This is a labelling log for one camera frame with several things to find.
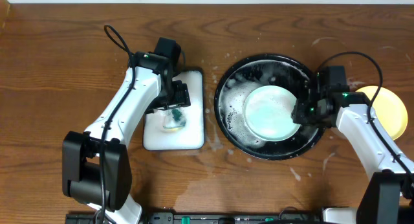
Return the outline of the yellow plate with red stain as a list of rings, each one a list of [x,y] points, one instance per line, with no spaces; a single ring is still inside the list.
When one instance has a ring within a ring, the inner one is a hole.
[[[408,112],[403,101],[392,91],[381,88],[373,103],[376,115],[393,140],[398,139],[408,125]]]

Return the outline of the pale green plate red stain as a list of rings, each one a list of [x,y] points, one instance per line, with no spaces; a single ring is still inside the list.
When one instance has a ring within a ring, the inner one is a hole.
[[[243,104],[243,116],[249,130],[267,141],[282,141],[300,128],[293,122],[296,97],[287,89],[266,85],[252,91]]]

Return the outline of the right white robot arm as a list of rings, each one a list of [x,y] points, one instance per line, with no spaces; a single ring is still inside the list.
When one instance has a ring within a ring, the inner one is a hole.
[[[336,128],[351,144],[369,178],[356,223],[411,223],[401,197],[413,199],[413,161],[387,134],[364,93],[303,95],[292,119],[303,126]]]

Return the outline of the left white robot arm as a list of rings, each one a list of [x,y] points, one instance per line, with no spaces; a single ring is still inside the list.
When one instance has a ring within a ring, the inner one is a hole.
[[[188,107],[187,85],[174,80],[180,50],[130,55],[124,81],[103,113],[62,144],[62,191],[96,209],[95,223],[138,223],[127,148],[141,118],[152,110]]]

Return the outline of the green foamy sponge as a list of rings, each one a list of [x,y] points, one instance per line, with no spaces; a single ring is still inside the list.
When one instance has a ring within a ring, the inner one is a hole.
[[[176,131],[186,125],[186,117],[181,108],[169,109],[164,112],[162,128],[165,131]]]

